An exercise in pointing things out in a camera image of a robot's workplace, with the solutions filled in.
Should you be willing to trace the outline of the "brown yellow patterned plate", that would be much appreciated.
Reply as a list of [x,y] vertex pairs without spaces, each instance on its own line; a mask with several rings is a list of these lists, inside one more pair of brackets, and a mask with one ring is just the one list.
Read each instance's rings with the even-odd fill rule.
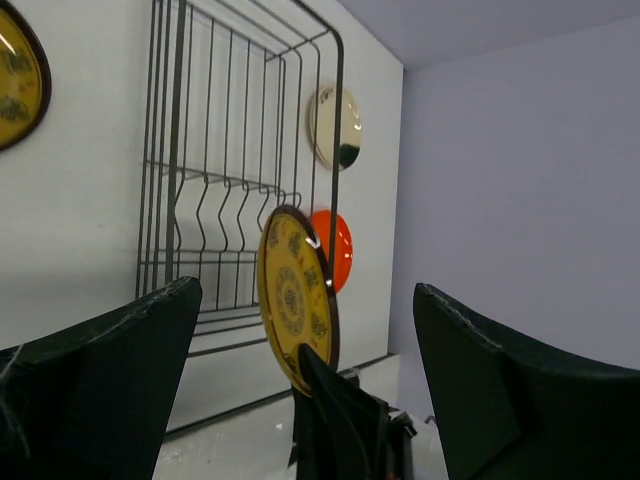
[[41,124],[52,94],[50,65],[35,31],[9,1],[1,2],[1,150]]

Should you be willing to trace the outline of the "white plate with dark spot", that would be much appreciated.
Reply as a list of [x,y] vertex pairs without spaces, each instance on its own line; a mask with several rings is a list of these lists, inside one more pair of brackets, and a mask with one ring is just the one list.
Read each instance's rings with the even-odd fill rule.
[[359,105],[348,89],[342,91],[338,102],[336,85],[321,85],[309,102],[308,135],[312,149],[328,170],[334,164],[336,113],[340,114],[337,163],[339,170],[345,170],[355,163],[362,148]]

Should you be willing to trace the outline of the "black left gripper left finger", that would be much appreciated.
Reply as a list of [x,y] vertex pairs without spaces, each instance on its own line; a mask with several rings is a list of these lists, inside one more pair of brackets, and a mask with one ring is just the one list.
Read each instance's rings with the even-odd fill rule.
[[2,350],[2,478],[152,478],[201,300],[182,277]]

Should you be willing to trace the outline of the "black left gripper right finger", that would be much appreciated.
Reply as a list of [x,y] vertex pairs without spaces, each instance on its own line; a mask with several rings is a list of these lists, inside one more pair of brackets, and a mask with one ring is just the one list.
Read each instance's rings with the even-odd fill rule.
[[545,344],[419,283],[413,317],[451,479],[636,479],[639,373]]

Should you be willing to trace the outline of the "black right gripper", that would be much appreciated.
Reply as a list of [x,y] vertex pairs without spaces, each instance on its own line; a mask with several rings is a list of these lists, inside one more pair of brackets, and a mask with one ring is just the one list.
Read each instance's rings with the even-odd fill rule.
[[297,479],[413,479],[408,414],[351,384],[304,344],[299,348],[311,395],[294,398],[289,464]]

